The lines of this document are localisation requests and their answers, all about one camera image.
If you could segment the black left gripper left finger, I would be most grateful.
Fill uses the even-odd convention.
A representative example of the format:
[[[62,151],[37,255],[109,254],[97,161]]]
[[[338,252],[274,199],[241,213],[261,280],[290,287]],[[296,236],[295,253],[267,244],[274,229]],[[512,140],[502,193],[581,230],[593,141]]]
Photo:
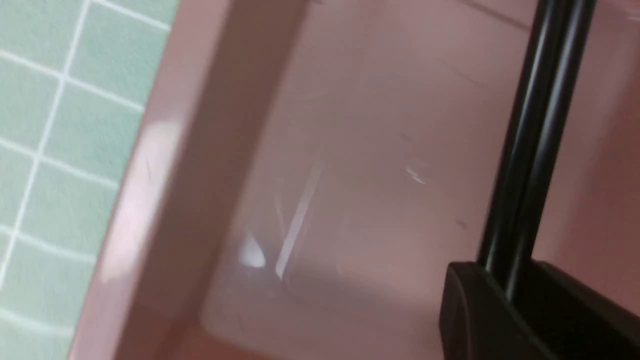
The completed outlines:
[[[451,262],[439,310],[446,360],[549,360],[551,351],[475,262]]]

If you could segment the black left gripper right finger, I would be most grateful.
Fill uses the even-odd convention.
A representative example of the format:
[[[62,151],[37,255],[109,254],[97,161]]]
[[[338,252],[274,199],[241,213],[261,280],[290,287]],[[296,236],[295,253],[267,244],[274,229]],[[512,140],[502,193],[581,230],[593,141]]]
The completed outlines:
[[[637,360],[638,315],[544,261],[526,265],[515,306],[560,360]]]

